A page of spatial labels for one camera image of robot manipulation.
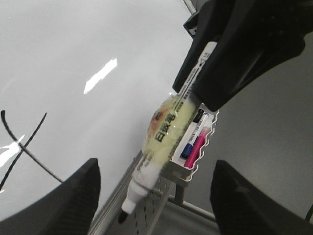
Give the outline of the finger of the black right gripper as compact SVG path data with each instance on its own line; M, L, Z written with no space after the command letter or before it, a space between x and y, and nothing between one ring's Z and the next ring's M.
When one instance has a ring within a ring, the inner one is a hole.
M196 27L193 42L173 83L177 93L181 90L192 68L208 42L218 42L223 35L234 9L234 0L208 0L184 24L186 29Z
M211 111L305 47L303 0L235 0L223 35L193 87Z

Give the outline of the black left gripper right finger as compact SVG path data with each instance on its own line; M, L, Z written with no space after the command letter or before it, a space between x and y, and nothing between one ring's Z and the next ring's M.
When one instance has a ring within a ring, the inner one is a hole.
M313 226L266 196L224 160L218 160L210 202L223 235L311 235Z

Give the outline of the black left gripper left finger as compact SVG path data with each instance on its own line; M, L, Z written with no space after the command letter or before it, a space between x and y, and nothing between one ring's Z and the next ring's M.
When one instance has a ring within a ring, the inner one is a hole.
M74 174L29 207L0 222L2 235L86 235L98 207L98 160Z

